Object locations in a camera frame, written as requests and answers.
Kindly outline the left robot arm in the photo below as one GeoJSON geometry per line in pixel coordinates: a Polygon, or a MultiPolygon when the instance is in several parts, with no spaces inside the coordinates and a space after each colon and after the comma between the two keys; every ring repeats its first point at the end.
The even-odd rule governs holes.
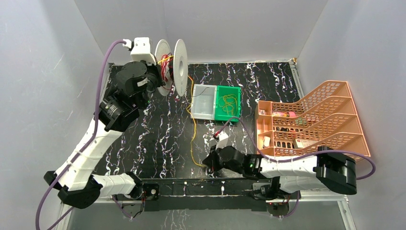
{"type": "Polygon", "coordinates": [[[125,195],[140,199],[144,182],[132,172],[101,176],[93,174],[108,148],[147,108],[151,94],[163,86],[161,66],[145,61],[123,65],[113,78],[91,120],[85,136],[56,171],[47,171],[45,181],[58,190],[63,204],[84,209],[100,197],[125,195]]]}

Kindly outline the white cable spool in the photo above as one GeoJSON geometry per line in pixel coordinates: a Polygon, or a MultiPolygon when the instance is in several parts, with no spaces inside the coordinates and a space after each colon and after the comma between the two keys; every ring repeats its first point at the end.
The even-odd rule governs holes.
{"type": "Polygon", "coordinates": [[[179,96],[184,96],[188,78],[188,55],[184,41],[179,39],[172,51],[169,43],[161,39],[157,44],[155,57],[164,81],[164,85],[158,88],[159,93],[166,96],[171,89],[175,89],[179,96]]]}

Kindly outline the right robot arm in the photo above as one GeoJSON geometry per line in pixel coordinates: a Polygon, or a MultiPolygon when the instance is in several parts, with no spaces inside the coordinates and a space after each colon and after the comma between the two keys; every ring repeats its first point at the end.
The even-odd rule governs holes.
{"type": "Polygon", "coordinates": [[[269,192],[275,198],[323,188],[342,195],[357,193],[355,160],[332,149],[320,148],[299,157],[264,157],[243,154],[232,146],[212,146],[203,165],[212,172],[228,169],[250,180],[270,179],[269,192]]]}

